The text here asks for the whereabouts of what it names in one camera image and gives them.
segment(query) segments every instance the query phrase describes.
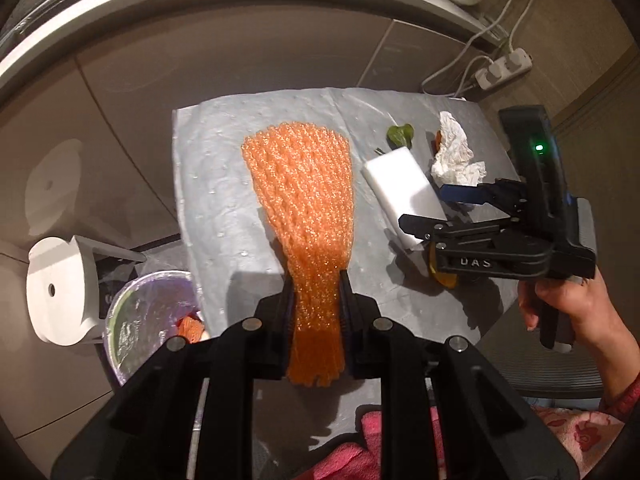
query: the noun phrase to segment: gray tablecloth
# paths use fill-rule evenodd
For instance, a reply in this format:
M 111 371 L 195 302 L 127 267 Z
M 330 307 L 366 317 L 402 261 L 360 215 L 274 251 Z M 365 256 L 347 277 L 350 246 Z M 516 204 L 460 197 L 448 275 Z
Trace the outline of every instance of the gray tablecloth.
M 178 214 L 190 267 L 212 335 L 254 312 L 257 301 L 282 288 L 274 235 L 251 185 L 240 145 L 245 136 L 286 121 L 327 126 L 350 142 L 355 196 L 355 292 L 372 296 L 384 316 L 436 341 L 460 334 L 477 342 L 516 298 L 513 281 L 462 280 L 445 290 L 421 275 L 400 247 L 362 165 L 388 150 L 392 124 L 415 129 L 412 153 L 428 173 L 439 112 L 464 128 L 475 160 L 486 163 L 486 182 L 516 178 L 511 162 L 478 105 L 423 94 L 367 89 L 309 89 L 224 96 L 182 108 L 174 117 L 174 172 Z M 504 216 L 489 205 L 452 210 L 482 221 Z M 286 381 L 256 387 L 255 432 L 272 456 L 296 463 L 336 434 L 354 431 L 356 408 L 380 402 L 376 381 L 344 378 L 330 388 L 299 388 Z

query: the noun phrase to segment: pink sleeve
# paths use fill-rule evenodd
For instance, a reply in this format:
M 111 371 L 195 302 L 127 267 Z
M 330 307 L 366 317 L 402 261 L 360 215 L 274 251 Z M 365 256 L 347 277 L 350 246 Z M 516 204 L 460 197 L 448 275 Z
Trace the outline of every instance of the pink sleeve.
M 614 416 L 617 420 L 626 422 L 636 406 L 638 399 L 640 399 L 640 374 L 613 406 L 607 406 L 604 399 L 601 400 L 600 411 Z

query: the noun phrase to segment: plastic wrap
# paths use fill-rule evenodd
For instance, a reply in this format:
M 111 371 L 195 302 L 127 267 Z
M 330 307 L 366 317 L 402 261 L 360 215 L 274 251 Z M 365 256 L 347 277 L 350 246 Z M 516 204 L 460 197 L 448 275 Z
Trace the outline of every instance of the plastic wrap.
M 468 135 L 486 182 L 517 178 L 511 162 L 476 104 L 422 94 L 367 89 L 283 90 L 224 96 L 174 115 L 174 177 L 178 218 L 212 336 L 253 315 L 260 298 L 282 290 L 278 243 L 252 189 L 240 145 L 270 124 L 301 121 L 326 126 L 350 143 L 354 186 L 354 245 L 349 275 L 354 292 L 376 299 L 380 311 L 415 335 L 443 341 L 460 334 L 477 342 L 516 298 L 507 280 L 465 281 L 454 290 L 420 274 L 416 254 L 400 247 L 362 176 L 363 163 L 386 144 L 393 124 L 415 130 L 412 154 L 429 174 L 431 140 L 448 110 Z M 449 216 L 482 221 L 504 216 L 489 205 Z M 255 431 L 277 458 L 293 460 L 339 433 L 354 431 L 354 412 L 380 402 L 377 381 L 343 378 L 330 388 L 297 388 L 259 381 Z
M 170 337 L 177 323 L 199 311 L 191 274 L 152 272 L 116 295 L 105 320 L 104 345 L 118 382 L 124 384 Z

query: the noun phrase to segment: orange foam net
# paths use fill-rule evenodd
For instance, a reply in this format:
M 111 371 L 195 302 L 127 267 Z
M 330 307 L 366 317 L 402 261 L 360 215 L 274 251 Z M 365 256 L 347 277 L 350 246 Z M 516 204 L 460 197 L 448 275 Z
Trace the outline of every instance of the orange foam net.
M 353 243 L 349 143 L 314 124 L 285 123 L 247 137 L 242 156 L 296 290 L 287 376 L 328 386 L 344 369 L 338 272 Z

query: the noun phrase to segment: power strip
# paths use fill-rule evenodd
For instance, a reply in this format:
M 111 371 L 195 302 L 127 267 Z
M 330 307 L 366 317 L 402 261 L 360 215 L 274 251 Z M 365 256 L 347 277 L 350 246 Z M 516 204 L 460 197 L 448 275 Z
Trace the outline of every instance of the power strip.
M 474 76 L 480 88 L 488 90 L 528 72 L 532 66 L 529 54 L 524 49 L 517 48 L 510 54 L 496 59 L 488 67 L 481 68 Z

